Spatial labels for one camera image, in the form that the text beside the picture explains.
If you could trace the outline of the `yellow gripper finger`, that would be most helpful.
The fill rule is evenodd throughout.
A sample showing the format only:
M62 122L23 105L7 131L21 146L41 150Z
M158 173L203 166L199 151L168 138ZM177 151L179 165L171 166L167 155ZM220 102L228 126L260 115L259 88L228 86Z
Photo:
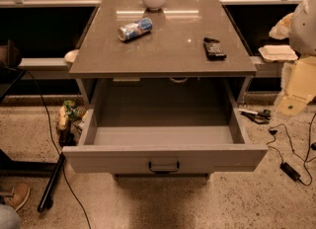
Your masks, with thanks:
M278 117L300 114L316 97L316 57L286 62L281 70L281 92L275 100Z
M270 30L269 36L275 39L285 39L289 35L289 28L293 14L289 13L280 19Z

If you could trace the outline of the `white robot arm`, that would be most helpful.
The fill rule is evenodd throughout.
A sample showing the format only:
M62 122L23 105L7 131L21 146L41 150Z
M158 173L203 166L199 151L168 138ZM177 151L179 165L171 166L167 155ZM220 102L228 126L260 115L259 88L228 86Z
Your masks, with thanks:
M302 0L279 20L269 32L277 39L289 39L290 47L300 54L294 63L285 63L281 71L281 92L275 100L279 117L301 113L316 97L316 0Z

